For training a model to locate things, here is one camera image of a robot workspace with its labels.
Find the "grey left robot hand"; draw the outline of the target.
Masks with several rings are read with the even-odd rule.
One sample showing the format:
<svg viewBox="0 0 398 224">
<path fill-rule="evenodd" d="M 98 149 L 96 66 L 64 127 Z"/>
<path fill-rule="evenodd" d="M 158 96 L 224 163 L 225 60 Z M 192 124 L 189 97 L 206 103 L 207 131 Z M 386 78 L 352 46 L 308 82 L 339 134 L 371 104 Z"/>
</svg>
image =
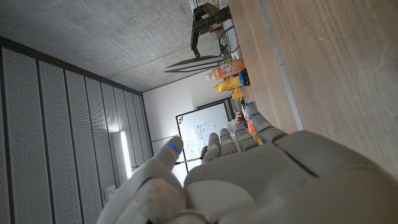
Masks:
<svg viewBox="0 0 398 224">
<path fill-rule="evenodd" d="M 180 137 L 126 180 L 99 223 L 396 223 L 397 179 L 379 165 L 310 131 L 287 134 L 253 106 L 240 124 L 211 134 L 183 182 L 172 169 Z"/>
</svg>

